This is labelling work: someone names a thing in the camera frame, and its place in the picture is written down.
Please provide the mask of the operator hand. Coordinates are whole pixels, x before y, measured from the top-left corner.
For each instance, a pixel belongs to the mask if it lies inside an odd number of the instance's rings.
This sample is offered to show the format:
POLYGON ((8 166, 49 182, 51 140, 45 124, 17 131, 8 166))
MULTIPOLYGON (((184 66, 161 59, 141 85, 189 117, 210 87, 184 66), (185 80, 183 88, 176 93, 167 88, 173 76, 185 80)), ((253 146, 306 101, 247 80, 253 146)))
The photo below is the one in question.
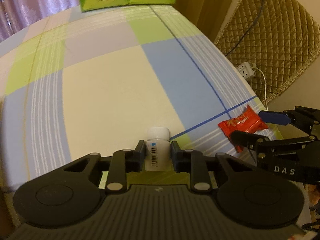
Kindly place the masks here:
POLYGON ((305 184, 304 189, 308 193, 309 201, 312 205, 316 205, 320 200, 320 192, 316 185, 305 184))

